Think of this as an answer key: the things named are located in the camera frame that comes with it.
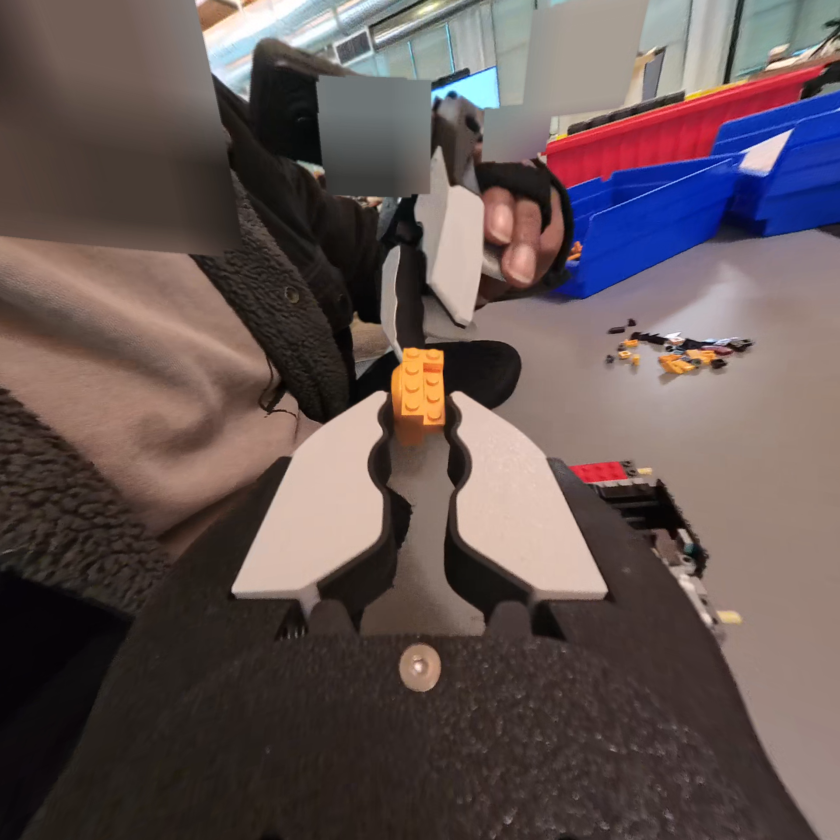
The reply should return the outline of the pile of small toy bricks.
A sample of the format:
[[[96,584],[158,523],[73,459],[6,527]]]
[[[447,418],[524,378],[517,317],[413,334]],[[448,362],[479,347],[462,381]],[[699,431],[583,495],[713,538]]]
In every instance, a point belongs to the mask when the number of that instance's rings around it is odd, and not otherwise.
[[[637,327],[634,319],[609,328],[605,334],[617,339],[617,344],[605,354],[604,366],[621,364],[636,369],[642,363],[644,350],[648,349],[655,354],[656,365],[665,377],[688,376],[704,370],[724,371],[732,359],[755,346],[753,339],[741,336],[698,340],[681,331],[646,332]]]

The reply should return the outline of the flat screen monitor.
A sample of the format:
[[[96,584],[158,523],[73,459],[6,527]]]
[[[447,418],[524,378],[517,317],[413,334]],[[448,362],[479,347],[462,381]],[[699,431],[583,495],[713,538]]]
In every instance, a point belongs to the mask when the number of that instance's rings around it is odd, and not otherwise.
[[[449,94],[472,102],[478,109],[498,109],[500,93],[496,66],[470,72],[459,70],[432,83],[432,102]]]

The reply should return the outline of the person's beige hoodie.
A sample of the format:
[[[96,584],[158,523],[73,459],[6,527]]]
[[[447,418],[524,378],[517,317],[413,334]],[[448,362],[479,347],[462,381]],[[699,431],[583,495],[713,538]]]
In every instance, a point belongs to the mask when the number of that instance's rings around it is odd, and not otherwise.
[[[1,380],[173,557],[317,423],[187,255],[1,240]]]

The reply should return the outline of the grey desk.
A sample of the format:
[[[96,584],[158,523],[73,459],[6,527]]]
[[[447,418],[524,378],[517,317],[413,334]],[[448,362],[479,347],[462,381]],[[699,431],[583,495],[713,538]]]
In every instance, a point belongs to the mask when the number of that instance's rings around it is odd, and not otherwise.
[[[710,555],[723,645],[753,725],[821,838],[838,838],[838,227],[721,236],[582,301],[477,313],[521,356],[499,411],[568,464],[632,459],[675,496]],[[604,366],[634,319],[754,348],[720,372]]]

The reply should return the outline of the partly built brick car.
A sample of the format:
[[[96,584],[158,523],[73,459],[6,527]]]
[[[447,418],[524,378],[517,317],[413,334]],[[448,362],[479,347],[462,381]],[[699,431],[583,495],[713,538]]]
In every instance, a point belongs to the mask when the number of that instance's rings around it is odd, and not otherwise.
[[[573,472],[646,540],[675,578],[705,627],[719,645],[741,615],[720,610],[705,583],[709,554],[664,481],[650,467],[631,459],[571,465]]]

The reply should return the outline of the orange toy brick assembly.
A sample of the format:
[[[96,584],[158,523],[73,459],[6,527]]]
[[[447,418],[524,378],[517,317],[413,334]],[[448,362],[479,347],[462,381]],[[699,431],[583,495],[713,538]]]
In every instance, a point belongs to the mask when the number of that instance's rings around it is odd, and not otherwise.
[[[392,373],[392,409],[397,441],[421,445],[446,425],[445,355],[436,349],[405,349]]]

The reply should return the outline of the red plastic bin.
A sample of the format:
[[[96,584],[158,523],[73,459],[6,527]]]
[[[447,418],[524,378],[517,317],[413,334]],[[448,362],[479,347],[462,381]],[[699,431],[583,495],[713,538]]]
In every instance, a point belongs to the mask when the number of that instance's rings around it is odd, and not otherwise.
[[[706,157],[720,127],[798,101],[831,59],[706,93],[550,142],[551,172],[567,187],[616,171]]]

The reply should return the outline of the person's black fleece jacket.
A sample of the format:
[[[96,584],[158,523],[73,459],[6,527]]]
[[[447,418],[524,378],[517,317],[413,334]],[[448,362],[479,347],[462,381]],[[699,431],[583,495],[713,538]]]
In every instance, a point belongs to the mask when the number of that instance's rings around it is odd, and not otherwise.
[[[241,243],[184,255],[2,238],[2,583],[124,615],[354,395],[378,213],[258,142],[213,79]]]

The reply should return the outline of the silver ventilation duct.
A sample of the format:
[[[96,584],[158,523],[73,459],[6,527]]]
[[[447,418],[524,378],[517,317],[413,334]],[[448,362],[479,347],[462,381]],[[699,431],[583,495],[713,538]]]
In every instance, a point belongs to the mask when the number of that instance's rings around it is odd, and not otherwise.
[[[274,38],[297,49],[318,50],[415,5],[415,1],[256,1],[204,31],[211,67],[249,56]]]

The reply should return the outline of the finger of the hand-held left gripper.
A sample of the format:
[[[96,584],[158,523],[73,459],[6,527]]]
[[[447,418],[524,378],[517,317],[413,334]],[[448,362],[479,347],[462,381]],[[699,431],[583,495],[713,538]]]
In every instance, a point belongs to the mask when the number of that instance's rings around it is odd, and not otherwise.
[[[421,347],[421,255],[392,248],[381,269],[380,322],[398,363]]]
[[[484,261],[484,204],[451,185],[442,149],[430,161],[425,195],[426,283],[460,328],[474,320]]]

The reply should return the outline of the white paper sheet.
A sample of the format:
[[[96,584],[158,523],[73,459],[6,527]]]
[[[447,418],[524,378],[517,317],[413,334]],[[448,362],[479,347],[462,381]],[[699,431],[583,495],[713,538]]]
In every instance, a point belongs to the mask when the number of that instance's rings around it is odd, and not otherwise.
[[[792,133],[793,130],[788,129],[749,147],[743,152],[739,171],[752,175],[770,173]]]

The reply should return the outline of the nested blue plastic bins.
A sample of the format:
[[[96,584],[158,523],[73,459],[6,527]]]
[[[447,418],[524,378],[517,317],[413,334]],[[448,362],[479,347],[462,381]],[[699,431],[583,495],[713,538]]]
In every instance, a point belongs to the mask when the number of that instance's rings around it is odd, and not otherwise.
[[[793,130],[772,171],[740,172],[727,225],[770,237],[838,224],[839,92],[725,122],[712,155],[742,159],[749,147]]]

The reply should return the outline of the blue plastic bin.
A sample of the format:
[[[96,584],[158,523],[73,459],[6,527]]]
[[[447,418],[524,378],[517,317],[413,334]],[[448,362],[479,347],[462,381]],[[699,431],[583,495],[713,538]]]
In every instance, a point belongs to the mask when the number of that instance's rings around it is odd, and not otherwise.
[[[616,171],[568,187],[578,259],[554,294],[585,299],[713,238],[741,154]]]

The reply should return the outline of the person's left hand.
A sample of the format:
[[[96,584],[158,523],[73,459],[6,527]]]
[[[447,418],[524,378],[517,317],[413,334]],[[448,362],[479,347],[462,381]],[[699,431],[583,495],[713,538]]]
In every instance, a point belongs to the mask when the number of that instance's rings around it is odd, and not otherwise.
[[[562,183],[540,159],[519,164],[484,164],[475,152],[475,167],[484,205],[484,237],[497,252],[500,278],[483,275],[476,308],[488,303],[527,297],[564,282],[565,263],[574,242],[571,200]],[[510,191],[512,177],[540,182],[549,189],[549,222],[542,205],[528,192]]]

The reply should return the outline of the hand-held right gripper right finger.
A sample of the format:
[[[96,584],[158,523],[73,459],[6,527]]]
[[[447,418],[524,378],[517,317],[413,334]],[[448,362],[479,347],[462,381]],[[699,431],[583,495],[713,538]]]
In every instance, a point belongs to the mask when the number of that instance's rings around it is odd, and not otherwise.
[[[541,448],[463,392],[447,399],[449,586],[474,607],[599,602],[607,585]]]

